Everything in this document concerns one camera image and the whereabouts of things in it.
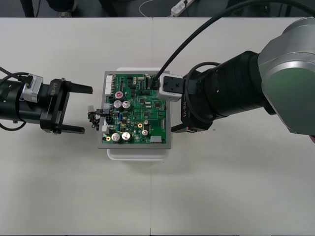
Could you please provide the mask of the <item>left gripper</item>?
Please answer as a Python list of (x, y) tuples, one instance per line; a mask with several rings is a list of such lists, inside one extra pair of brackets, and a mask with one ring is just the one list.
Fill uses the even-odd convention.
[(93, 88), (91, 86), (66, 81), (64, 78), (52, 80), (48, 87), (47, 96), (44, 100), (44, 108), (39, 120), (40, 128), (42, 130), (54, 134), (85, 133), (83, 127), (63, 124), (70, 92), (92, 94)]

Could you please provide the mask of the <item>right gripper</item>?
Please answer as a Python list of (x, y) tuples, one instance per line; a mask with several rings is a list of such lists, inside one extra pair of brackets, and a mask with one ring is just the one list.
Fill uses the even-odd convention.
[(171, 127), (171, 132), (173, 133), (197, 133), (201, 131), (206, 131), (212, 126), (211, 123), (205, 123), (196, 118), (189, 110), (185, 95), (182, 95), (181, 99), (182, 114), (181, 114), (181, 124)]

